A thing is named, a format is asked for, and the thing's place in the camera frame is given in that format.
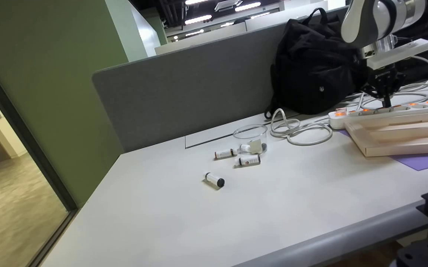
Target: purple object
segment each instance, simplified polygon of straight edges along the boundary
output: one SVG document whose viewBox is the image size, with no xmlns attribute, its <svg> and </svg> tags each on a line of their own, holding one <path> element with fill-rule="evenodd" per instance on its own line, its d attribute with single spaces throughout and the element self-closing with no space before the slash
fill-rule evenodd
<svg viewBox="0 0 428 267">
<path fill-rule="evenodd" d="M 346 130 L 338 130 L 338 132 L 346 135 L 346 136 L 350 136 L 349 132 L 346 132 Z M 414 169 L 414 170 L 428 169 L 428 154 L 393 155 L 392 158 L 408 166 L 410 169 Z"/>
</svg>

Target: power strip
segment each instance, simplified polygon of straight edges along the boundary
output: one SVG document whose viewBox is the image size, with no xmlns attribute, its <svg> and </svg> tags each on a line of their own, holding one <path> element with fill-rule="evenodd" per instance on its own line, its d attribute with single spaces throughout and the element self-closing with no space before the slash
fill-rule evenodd
<svg viewBox="0 0 428 267">
<path fill-rule="evenodd" d="M 410 112 L 428 112 L 428 101 L 425 102 L 411 102 L 402 105 L 393 105 L 390 108 L 358 108 L 358 107 L 344 107 L 337 108 L 335 111 L 328 112 L 329 127 L 340 130 L 344 129 L 344 120 L 353 117 L 390 117 L 395 114 L 410 114 Z"/>
</svg>

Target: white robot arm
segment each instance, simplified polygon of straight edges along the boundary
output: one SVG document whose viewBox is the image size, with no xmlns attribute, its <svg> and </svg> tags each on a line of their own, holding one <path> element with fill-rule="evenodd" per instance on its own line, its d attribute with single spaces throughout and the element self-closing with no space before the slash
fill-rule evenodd
<svg viewBox="0 0 428 267">
<path fill-rule="evenodd" d="M 352 0 L 341 23 L 341 37 L 362 49 L 414 23 L 423 10 L 425 0 Z"/>
</svg>

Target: black backpack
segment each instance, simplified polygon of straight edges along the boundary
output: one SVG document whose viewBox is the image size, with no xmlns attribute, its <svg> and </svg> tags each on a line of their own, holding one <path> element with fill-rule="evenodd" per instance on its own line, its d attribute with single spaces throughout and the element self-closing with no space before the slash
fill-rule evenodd
<svg viewBox="0 0 428 267">
<path fill-rule="evenodd" d="M 312 25 L 316 12 L 319 23 Z M 286 22 L 270 66 L 273 98 L 266 117 L 279 107 L 320 112 L 359 90 L 367 68 L 359 52 L 340 38 L 338 25 L 340 19 L 328 20 L 323 9 L 315 9 L 303 20 Z"/>
</svg>

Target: white table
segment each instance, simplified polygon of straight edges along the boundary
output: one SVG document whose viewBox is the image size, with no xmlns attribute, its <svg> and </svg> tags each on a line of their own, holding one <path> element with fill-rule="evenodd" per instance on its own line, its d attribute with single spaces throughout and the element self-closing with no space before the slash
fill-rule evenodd
<svg viewBox="0 0 428 267">
<path fill-rule="evenodd" d="M 255 265 L 266 256 L 257 261 L 261 265 L 274 262 L 282 249 L 338 230 L 373 240 L 378 233 L 358 225 L 428 191 L 428 170 L 389 157 L 364 158 L 337 132 L 315 147 L 268 138 L 261 164 L 243 169 L 212 160 L 215 150 L 234 144 L 231 136 L 184 148 L 255 120 L 261 115 L 121 154 L 43 265 Z M 222 175 L 225 187 L 206 187 L 205 172 Z M 347 249 L 337 243 L 328 253 Z M 301 259 L 282 253 L 277 265 L 288 259 L 309 265 L 319 253 L 313 247 Z"/>
</svg>

